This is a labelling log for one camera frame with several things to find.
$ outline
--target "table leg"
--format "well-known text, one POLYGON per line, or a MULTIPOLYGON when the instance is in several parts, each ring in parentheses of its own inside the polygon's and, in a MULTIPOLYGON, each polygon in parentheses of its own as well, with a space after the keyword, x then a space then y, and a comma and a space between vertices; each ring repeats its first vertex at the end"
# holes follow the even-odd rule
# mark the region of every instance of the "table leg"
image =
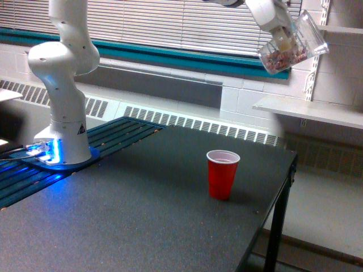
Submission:
POLYGON ((286 182, 276 204, 273 212, 273 219, 271 225, 270 238, 268 241, 268 248, 264 266, 264 272, 273 272, 276 266, 278 246, 280 245, 282 227, 284 226, 286 207, 288 205, 289 192, 291 182, 286 182))

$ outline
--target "window blinds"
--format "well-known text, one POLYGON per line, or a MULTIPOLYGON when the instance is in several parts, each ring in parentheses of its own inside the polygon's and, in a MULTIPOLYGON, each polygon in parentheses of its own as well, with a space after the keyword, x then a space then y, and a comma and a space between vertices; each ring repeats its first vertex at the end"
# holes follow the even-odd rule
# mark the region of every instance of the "window blinds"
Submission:
MULTIPOLYGON (((296 19, 302 0, 288 2, 296 19)), ((48 0, 0 1, 0 27, 57 33, 48 0)), ((249 56, 271 39, 245 5, 202 0, 88 0, 88 27, 93 39, 249 56)))

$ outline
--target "white shelf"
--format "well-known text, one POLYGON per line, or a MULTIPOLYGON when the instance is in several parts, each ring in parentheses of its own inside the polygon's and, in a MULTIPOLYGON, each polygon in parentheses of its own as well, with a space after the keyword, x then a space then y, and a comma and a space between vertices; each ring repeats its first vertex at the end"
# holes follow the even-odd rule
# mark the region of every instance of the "white shelf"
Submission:
POLYGON ((266 96, 254 109, 363 129, 363 110, 336 104, 309 102, 283 96, 266 96))
POLYGON ((351 28, 351 27, 332 27, 330 25, 318 26, 320 30, 326 30, 329 32, 346 33, 346 34, 363 34, 363 28, 351 28))
POLYGON ((0 102, 22 97, 21 94, 0 88, 0 102))

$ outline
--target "cable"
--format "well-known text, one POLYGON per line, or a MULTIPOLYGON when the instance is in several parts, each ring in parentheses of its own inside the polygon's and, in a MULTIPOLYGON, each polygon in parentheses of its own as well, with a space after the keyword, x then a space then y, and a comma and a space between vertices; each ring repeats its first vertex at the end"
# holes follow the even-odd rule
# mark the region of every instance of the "cable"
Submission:
POLYGON ((5 157, 6 155, 11 155, 11 154, 13 154, 15 152, 24 151, 24 150, 26 150, 25 147, 21 147, 21 148, 13 149, 13 150, 10 150, 10 151, 6 151, 6 152, 0 154, 0 158, 5 157))
POLYGON ((19 157, 19 158, 8 158, 8 159, 0 159, 0 162, 10 162, 10 161, 14 161, 14 160, 24 160, 24 159, 31 159, 31 158, 36 158, 36 157, 40 157, 40 156, 44 156, 45 152, 33 155, 33 156, 26 156, 26 157, 19 157))

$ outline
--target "clear plastic cup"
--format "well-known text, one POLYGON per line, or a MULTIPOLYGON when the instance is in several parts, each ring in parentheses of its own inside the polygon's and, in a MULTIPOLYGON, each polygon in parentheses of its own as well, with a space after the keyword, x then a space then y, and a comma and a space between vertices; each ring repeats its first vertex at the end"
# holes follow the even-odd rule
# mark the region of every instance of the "clear plastic cup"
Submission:
POLYGON ((259 57, 270 74, 277 74, 308 58, 329 52, 327 43, 306 10, 291 29, 292 33, 284 33, 284 37, 275 35, 259 50, 259 57))
POLYGON ((212 150, 208 158, 209 195, 219 200, 229 199, 240 157, 227 150, 212 150))

